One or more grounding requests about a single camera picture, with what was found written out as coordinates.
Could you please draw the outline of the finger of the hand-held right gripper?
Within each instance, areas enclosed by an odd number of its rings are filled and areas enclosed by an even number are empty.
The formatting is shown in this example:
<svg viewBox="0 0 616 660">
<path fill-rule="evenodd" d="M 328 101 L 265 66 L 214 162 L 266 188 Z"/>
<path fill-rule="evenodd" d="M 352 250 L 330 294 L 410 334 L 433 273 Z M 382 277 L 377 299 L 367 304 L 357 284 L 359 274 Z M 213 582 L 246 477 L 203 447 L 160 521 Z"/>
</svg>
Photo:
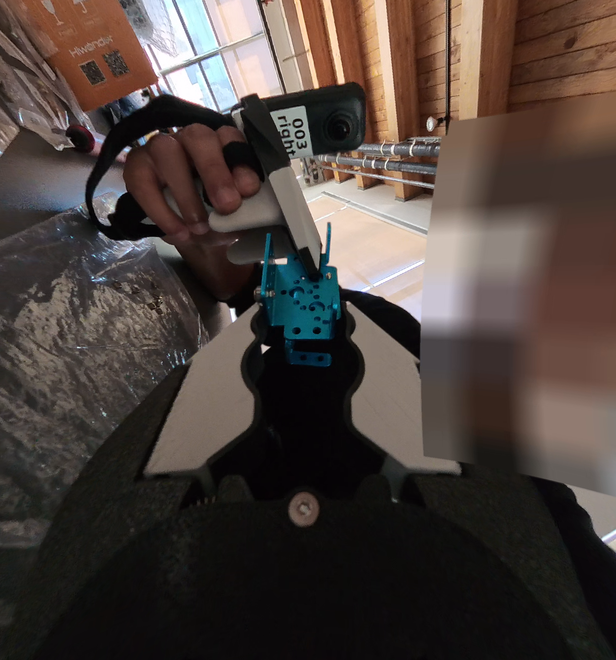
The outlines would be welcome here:
<svg viewBox="0 0 616 660">
<path fill-rule="evenodd" d="M 301 186 L 290 166 L 271 172 L 269 180 L 295 252 L 309 278 L 316 281 L 320 272 L 322 242 Z"/>
</svg>

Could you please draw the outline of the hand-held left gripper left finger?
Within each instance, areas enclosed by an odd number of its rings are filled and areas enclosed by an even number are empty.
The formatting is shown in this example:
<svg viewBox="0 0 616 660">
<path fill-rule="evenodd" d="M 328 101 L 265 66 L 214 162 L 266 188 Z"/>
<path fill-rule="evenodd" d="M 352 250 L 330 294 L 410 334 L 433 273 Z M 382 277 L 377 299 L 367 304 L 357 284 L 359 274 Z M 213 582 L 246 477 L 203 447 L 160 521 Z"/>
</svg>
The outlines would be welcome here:
<svg viewBox="0 0 616 660">
<path fill-rule="evenodd" d="M 257 383 L 268 322 L 253 305 L 191 359 L 144 467 L 144 477 L 187 476 L 216 492 L 213 464 L 262 420 Z"/>
</svg>

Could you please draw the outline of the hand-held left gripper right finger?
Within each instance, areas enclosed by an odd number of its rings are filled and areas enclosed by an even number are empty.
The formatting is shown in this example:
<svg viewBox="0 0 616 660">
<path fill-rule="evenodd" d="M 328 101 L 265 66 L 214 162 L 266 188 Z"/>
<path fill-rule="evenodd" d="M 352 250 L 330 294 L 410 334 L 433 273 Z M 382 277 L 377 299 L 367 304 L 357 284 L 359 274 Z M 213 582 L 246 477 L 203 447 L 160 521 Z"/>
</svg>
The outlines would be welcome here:
<svg viewBox="0 0 616 660">
<path fill-rule="evenodd" d="M 398 498 L 409 475 L 460 477 L 456 461 L 425 455 L 419 359 L 352 303 L 348 339 L 361 375 L 349 400 L 353 430 L 382 454 L 380 474 Z"/>
</svg>

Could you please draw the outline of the pink metal cylinder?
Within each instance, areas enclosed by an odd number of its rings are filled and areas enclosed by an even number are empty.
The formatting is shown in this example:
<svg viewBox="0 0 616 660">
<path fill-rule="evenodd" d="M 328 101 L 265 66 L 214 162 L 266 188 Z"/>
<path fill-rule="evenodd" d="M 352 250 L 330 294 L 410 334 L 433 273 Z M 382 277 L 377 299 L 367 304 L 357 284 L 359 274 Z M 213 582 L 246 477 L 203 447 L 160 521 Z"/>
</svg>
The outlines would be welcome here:
<svg viewBox="0 0 616 660">
<path fill-rule="evenodd" d="M 95 136 L 88 128 L 74 124 L 65 130 L 65 136 L 70 140 L 73 147 L 80 153 L 92 153 L 96 146 Z"/>
</svg>

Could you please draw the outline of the person's right forearm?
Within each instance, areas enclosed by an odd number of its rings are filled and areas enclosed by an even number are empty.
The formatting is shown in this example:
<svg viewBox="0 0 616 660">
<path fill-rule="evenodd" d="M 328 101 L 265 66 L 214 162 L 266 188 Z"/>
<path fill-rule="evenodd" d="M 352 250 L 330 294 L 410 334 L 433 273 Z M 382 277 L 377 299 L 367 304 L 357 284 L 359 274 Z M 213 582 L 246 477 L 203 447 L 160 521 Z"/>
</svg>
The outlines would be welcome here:
<svg viewBox="0 0 616 660">
<path fill-rule="evenodd" d="M 236 238 L 209 239 L 206 235 L 190 236 L 174 246 L 197 282 L 218 301 L 230 300 L 242 291 L 254 273 L 254 265 L 238 265 L 228 258 Z"/>
</svg>

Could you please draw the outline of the person's right hand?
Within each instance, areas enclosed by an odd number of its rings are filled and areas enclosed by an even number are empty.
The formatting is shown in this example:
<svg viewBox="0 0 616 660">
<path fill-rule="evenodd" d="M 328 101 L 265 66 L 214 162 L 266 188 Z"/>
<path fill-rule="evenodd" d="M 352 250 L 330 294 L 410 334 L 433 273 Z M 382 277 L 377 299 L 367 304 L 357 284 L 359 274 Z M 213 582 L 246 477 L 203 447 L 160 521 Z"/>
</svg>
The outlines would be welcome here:
<svg viewBox="0 0 616 660">
<path fill-rule="evenodd" d="M 163 241 L 179 251 L 201 245 L 230 244 L 234 235 L 216 234 L 198 194 L 199 179 L 212 207 L 222 215 L 240 208 L 257 194 L 261 180 L 249 166 L 230 171 L 223 149 L 246 144 L 234 127 L 213 130 L 194 124 L 174 135 L 159 134 L 132 150 L 123 170 L 126 190 L 146 217 L 164 233 Z"/>
</svg>

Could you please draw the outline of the beige roller blind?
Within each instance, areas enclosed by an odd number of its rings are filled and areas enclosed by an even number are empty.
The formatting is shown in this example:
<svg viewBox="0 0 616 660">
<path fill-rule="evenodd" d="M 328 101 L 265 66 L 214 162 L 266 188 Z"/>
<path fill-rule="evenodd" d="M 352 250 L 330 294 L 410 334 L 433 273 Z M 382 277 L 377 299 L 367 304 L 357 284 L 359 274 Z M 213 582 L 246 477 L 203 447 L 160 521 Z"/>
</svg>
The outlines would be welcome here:
<svg viewBox="0 0 616 660">
<path fill-rule="evenodd" d="M 391 186 L 361 190 L 354 179 L 303 194 L 323 240 L 331 226 L 329 264 L 340 286 L 385 298 L 421 320 L 432 197 L 399 201 Z"/>
</svg>

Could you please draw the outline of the grey ceiling pipes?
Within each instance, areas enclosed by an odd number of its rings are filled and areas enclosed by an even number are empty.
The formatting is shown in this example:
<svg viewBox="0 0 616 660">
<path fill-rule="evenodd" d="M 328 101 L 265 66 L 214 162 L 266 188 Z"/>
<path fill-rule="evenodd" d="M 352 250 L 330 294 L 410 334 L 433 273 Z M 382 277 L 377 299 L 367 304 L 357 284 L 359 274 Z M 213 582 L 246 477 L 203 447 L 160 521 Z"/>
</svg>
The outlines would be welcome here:
<svg viewBox="0 0 616 660">
<path fill-rule="evenodd" d="M 419 136 L 399 143 L 366 143 L 356 151 L 313 156 L 321 169 L 390 184 L 435 188 L 442 137 Z"/>
</svg>

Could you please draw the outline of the scattered loose metal fasteners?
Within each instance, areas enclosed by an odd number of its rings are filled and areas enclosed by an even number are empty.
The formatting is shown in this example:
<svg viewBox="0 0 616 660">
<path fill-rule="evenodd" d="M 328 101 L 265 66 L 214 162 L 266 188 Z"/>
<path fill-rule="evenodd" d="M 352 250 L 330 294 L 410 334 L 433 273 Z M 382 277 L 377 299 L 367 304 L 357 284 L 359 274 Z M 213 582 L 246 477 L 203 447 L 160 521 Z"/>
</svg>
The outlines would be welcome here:
<svg viewBox="0 0 616 660">
<path fill-rule="evenodd" d="M 161 288 L 152 280 L 142 282 L 113 280 L 111 288 L 138 307 L 148 309 L 161 316 L 164 313 L 164 295 Z"/>
</svg>

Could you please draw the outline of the large clear plastic bag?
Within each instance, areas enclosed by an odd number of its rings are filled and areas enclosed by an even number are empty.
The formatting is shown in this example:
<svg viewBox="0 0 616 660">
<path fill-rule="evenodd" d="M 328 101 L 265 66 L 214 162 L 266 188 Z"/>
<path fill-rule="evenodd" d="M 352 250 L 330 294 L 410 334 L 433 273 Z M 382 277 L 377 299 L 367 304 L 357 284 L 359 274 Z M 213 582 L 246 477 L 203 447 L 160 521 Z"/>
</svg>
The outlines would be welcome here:
<svg viewBox="0 0 616 660">
<path fill-rule="evenodd" d="M 154 281 L 164 313 L 113 280 Z M 38 546 L 102 442 L 208 341 L 155 243 L 109 240 L 83 205 L 0 241 L 0 549 Z"/>
</svg>

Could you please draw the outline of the orange cardboard box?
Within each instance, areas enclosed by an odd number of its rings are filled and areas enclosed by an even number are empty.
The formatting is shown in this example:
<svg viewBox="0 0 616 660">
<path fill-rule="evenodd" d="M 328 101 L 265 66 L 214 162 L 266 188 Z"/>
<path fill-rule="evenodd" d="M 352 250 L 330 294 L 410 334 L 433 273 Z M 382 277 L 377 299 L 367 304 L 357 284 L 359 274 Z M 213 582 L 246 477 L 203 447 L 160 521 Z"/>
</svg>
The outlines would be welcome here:
<svg viewBox="0 0 616 660">
<path fill-rule="evenodd" d="M 119 1 L 9 1 L 38 38 L 81 110 L 93 111 L 157 82 Z"/>
</svg>

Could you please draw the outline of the pile of small screw bags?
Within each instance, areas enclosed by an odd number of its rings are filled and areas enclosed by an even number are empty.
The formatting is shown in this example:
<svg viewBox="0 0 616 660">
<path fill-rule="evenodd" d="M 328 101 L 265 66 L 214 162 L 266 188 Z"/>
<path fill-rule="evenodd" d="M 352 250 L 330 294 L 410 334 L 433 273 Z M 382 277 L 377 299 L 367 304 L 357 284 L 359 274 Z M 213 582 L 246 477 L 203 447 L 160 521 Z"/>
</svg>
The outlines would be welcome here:
<svg viewBox="0 0 616 660">
<path fill-rule="evenodd" d="M 32 29 L 24 27 L 8 1 L 0 1 L 0 157 L 21 129 L 57 151 L 75 149 L 65 136 L 74 124 L 93 132 L 63 77 L 43 58 Z"/>
</svg>

